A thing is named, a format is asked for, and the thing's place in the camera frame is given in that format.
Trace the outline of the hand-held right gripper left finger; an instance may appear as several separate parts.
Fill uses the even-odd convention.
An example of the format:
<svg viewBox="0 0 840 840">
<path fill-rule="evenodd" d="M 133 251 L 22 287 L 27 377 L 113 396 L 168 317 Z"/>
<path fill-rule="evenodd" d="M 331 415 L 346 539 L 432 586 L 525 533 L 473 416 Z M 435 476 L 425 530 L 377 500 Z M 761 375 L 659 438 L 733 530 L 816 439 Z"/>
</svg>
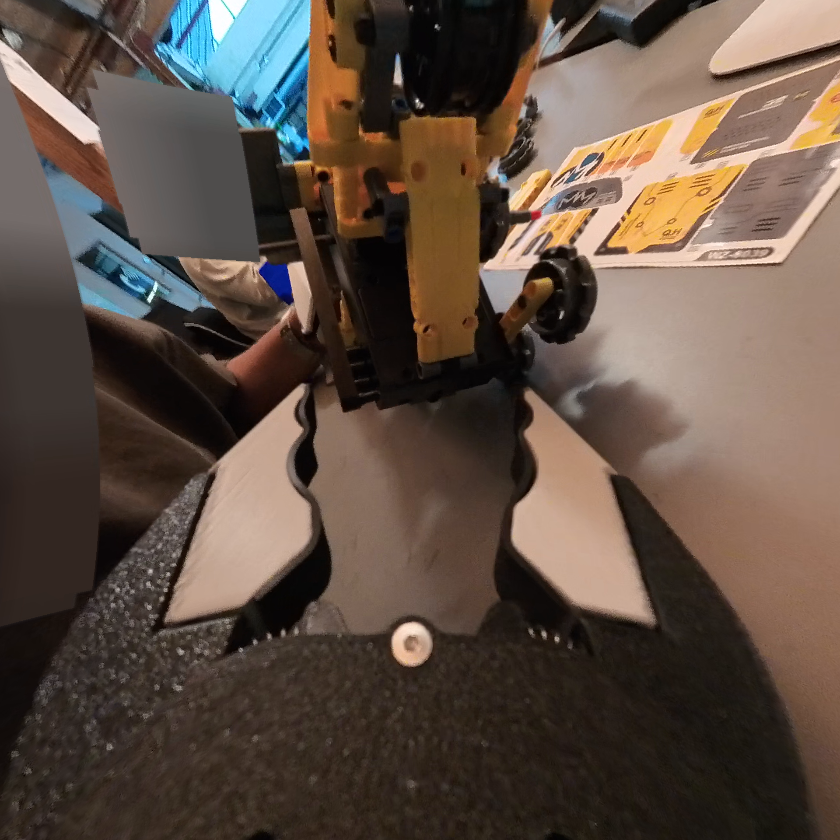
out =
<svg viewBox="0 0 840 840">
<path fill-rule="evenodd" d="M 211 470 L 164 625 L 232 616 L 312 556 L 323 535 L 310 385 L 301 385 Z"/>
</svg>

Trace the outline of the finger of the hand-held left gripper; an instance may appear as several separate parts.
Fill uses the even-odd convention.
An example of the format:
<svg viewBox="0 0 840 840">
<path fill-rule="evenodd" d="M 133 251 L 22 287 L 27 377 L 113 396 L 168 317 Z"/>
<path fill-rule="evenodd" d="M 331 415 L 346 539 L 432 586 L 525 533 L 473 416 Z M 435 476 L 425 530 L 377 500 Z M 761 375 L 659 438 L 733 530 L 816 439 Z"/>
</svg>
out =
<svg viewBox="0 0 840 840">
<path fill-rule="evenodd" d="M 287 265 L 290 288 L 297 319 L 300 322 L 317 322 L 319 320 L 312 286 L 307 270 L 303 263 L 292 262 Z"/>
</svg>

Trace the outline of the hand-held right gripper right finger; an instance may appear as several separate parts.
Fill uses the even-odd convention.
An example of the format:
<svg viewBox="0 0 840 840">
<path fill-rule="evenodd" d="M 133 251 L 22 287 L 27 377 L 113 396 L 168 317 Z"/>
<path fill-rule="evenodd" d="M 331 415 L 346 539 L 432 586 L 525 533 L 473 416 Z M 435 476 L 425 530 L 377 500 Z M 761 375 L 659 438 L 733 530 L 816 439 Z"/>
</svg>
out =
<svg viewBox="0 0 840 840">
<path fill-rule="evenodd" d="M 656 629 L 616 471 L 532 388 L 518 391 L 514 408 L 500 548 L 550 603 Z"/>
</svg>

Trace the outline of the yellow grey building-block toy vehicle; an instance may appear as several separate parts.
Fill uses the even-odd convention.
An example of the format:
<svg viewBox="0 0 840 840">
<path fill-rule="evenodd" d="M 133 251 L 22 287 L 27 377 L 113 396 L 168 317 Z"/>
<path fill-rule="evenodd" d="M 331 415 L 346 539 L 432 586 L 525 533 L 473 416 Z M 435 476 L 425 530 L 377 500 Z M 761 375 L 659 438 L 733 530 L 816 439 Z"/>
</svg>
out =
<svg viewBox="0 0 840 840">
<path fill-rule="evenodd" d="M 300 259 L 345 412 L 515 377 L 480 268 L 516 221 L 510 150 L 551 2 L 310 2 L 311 159 L 242 129 L 259 253 Z"/>
</svg>

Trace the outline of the person's left forearm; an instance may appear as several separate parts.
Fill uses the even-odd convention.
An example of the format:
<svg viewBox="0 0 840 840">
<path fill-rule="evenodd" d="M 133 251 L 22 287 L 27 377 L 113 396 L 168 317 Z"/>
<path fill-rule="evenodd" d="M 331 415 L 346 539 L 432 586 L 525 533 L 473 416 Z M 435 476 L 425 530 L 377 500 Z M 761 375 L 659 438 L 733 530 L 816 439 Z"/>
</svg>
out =
<svg viewBox="0 0 840 840">
<path fill-rule="evenodd" d="M 158 325 L 88 305 L 83 311 L 98 410 L 100 582 L 189 480 L 210 470 L 323 360 L 298 355 L 279 324 L 220 361 Z"/>
</svg>

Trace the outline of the blue plastic bin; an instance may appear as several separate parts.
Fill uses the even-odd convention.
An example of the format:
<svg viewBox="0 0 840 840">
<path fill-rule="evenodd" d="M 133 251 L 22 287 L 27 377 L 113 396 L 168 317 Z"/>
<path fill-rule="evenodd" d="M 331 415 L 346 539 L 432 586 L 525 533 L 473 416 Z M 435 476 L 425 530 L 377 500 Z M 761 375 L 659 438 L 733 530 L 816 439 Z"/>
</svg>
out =
<svg viewBox="0 0 840 840">
<path fill-rule="evenodd" d="M 281 301 L 287 305 L 293 303 L 291 277 L 286 264 L 272 264 L 266 261 L 259 267 L 259 274 Z"/>
</svg>

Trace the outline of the black chair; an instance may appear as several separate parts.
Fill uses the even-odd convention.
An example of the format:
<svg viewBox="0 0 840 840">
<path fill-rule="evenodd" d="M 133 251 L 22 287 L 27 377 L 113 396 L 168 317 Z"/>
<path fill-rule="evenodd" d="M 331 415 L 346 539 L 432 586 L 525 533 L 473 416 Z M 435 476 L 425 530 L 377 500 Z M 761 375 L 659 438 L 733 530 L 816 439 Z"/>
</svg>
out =
<svg viewBox="0 0 840 840">
<path fill-rule="evenodd" d="M 215 308 L 188 311 L 183 316 L 183 324 L 196 347 L 220 361 L 233 359 L 255 343 Z"/>
</svg>

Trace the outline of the short yellow toy beam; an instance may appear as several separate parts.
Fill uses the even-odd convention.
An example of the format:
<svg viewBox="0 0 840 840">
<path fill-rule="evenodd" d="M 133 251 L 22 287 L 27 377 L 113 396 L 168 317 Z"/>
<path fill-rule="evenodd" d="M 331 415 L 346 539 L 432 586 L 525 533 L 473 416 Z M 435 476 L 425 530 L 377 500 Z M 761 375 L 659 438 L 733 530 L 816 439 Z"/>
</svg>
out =
<svg viewBox="0 0 840 840">
<path fill-rule="evenodd" d="M 552 297 L 550 277 L 526 280 L 518 296 L 499 320 L 505 341 L 513 345 L 519 333 L 537 316 L 538 310 Z"/>
</svg>

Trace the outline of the large black toy gear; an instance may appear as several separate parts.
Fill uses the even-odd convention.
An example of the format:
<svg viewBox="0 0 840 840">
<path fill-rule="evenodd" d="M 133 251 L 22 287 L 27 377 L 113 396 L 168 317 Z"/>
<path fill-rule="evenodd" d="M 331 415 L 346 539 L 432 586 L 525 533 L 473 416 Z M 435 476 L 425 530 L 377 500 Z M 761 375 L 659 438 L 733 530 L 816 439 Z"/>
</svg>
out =
<svg viewBox="0 0 840 840">
<path fill-rule="evenodd" d="M 530 321 L 545 343 L 567 344 L 589 326 L 597 302 L 597 281 L 587 258 L 572 246 L 547 248 L 525 281 L 551 280 L 553 292 Z"/>
</svg>

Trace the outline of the long yellow toy beam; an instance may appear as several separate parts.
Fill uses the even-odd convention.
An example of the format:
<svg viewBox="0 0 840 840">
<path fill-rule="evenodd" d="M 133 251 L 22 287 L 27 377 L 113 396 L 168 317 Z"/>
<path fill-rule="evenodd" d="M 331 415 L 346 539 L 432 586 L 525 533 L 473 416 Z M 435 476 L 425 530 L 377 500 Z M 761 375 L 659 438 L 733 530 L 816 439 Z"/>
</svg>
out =
<svg viewBox="0 0 840 840">
<path fill-rule="evenodd" d="M 531 173 L 509 198 L 509 208 L 513 213 L 528 211 L 535 203 L 552 177 L 551 170 Z"/>
</svg>

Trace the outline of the white printed paper sheet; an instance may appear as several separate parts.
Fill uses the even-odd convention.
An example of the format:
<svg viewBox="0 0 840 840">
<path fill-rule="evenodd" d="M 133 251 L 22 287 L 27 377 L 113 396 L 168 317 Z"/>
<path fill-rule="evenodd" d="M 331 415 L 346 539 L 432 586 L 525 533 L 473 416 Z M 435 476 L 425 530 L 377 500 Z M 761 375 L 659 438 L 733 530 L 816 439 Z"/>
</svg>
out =
<svg viewBox="0 0 840 840">
<path fill-rule="evenodd" d="M 83 144 L 101 144 L 95 122 L 63 96 L 12 47 L 1 42 L 1 60 L 10 84 Z"/>
</svg>

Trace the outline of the yellow grey sticker sheet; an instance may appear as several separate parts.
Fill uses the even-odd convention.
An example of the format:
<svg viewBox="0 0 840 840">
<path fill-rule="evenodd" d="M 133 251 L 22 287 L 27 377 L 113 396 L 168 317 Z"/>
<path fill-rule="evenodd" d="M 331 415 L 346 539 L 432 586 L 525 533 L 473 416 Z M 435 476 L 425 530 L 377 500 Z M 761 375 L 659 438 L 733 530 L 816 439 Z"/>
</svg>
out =
<svg viewBox="0 0 840 840">
<path fill-rule="evenodd" d="M 779 265 L 838 194 L 838 59 L 573 148 L 487 270 Z"/>
</svg>

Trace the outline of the black power adapter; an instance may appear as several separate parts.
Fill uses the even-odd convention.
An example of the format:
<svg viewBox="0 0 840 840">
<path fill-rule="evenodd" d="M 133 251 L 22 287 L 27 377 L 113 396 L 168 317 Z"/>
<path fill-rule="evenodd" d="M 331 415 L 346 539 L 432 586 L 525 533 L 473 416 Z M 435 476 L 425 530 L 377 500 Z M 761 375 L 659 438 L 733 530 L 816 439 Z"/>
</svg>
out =
<svg viewBox="0 0 840 840">
<path fill-rule="evenodd" d="M 713 1 L 605 1 L 595 21 L 625 44 L 642 47 L 678 18 L 710 4 Z"/>
</svg>

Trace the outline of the white monitor stand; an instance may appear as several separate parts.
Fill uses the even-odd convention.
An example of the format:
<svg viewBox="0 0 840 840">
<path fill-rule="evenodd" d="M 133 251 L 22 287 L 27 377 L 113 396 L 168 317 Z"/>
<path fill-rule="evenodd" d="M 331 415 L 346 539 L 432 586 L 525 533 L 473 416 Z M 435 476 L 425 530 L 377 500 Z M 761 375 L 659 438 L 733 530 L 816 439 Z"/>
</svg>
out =
<svg viewBox="0 0 840 840">
<path fill-rule="evenodd" d="M 838 1 L 764 1 L 721 44 L 708 69 L 727 77 L 838 44 Z"/>
</svg>

